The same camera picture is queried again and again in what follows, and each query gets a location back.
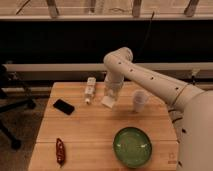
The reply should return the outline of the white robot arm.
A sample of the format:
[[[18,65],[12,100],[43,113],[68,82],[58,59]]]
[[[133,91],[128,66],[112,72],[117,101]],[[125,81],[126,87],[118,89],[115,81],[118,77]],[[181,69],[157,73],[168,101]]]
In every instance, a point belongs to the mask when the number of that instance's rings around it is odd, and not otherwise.
[[[127,47],[104,57],[106,94],[111,90],[117,96],[128,78],[182,112],[176,171],[213,171],[213,91],[140,67],[132,60]]]

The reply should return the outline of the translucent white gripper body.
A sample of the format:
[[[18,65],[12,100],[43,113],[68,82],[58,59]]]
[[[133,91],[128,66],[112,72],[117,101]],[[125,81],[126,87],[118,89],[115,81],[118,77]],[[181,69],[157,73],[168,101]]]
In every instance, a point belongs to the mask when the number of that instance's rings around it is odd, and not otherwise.
[[[117,100],[119,96],[119,92],[122,88],[122,83],[110,82],[108,80],[105,80],[104,83],[105,83],[104,95],[112,98],[113,100]]]

